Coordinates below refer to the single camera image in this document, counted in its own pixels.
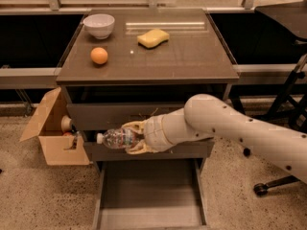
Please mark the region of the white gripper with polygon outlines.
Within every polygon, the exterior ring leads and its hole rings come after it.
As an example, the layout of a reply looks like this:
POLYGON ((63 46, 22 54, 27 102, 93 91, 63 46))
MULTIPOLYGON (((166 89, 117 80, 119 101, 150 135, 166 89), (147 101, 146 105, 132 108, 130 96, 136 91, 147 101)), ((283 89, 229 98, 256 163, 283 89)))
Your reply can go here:
POLYGON ((165 115, 152 116, 146 121, 132 121, 122 125, 122 128, 132 130, 137 134, 144 133, 141 140, 133 148, 126 149, 127 154, 143 154, 146 152, 163 152, 174 146, 164 131, 163 120, 165 115))

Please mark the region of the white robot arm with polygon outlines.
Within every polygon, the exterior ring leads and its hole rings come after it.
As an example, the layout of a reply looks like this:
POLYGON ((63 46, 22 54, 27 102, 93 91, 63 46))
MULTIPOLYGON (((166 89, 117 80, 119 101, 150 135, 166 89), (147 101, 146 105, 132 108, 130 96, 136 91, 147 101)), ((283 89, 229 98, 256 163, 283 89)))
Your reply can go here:
POLYGON ((162 152, 187 141, 214 135, 230 139, 307 183, 307 136, 252 119, 220 99, 199 94, 177 111, 125 124, 144 141, 131 154, 162 152))

